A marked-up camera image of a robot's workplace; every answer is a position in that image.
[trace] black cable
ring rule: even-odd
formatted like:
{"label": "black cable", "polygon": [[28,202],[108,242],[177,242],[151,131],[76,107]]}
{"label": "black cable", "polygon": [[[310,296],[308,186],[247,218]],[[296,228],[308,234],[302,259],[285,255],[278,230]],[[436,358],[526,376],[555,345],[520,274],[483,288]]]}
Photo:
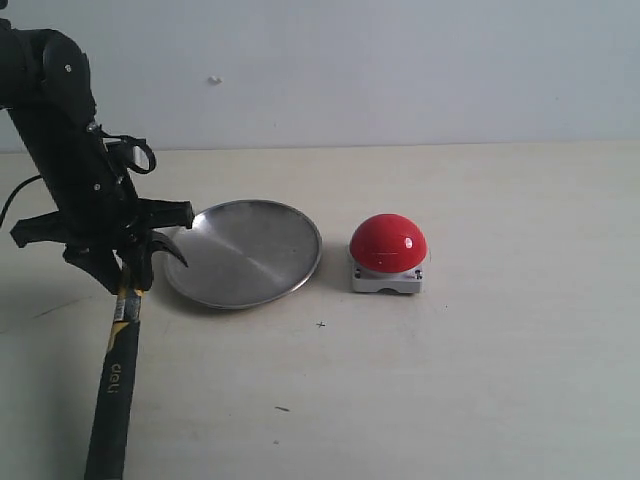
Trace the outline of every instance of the black cable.
{"label": "black cable", "polygon": [[29,185],[30,183],[33,183],[36,180],[40,180],[41,178],[42,178],[42,175],[36,175],[35,177],[28,178],[27,180],[25,180],[24,182],[22,182],[20,185],[18,185],[16,188],[13,189],[13,192],[11,192],[11,195],[9,195],[9,198],[7,198],[7,201],[5,202],[4,207],[2,207],[2,213],[0,213],[0,228],[2,228],[4,217],[7,216],[7,212],[9,211],[9,207],[11,206],[11,202],[13,202],[13,199],[16,198],[16,195],[18,194],[18,192],[22,190],[24,187],[26,187],[27,185]]}

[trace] tabletop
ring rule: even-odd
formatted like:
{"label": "tabletop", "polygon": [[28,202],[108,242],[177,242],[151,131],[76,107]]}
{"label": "tabletop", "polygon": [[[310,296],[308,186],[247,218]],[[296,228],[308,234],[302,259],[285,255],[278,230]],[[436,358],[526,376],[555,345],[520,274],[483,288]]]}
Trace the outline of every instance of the tabletop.
{"label": "tabletop", "polygon": [[[301,289],[240,312],[142,304],[126,478],[635,479],[640,142],[159,152],[141,196],[289,204],[324,241]],[[0,157],[0,199],[35,173]],[[0,469],[80,479],[114,308],[63,247],[0,232]],[[350,291],[367,217],[415,221],[425,292]]]}

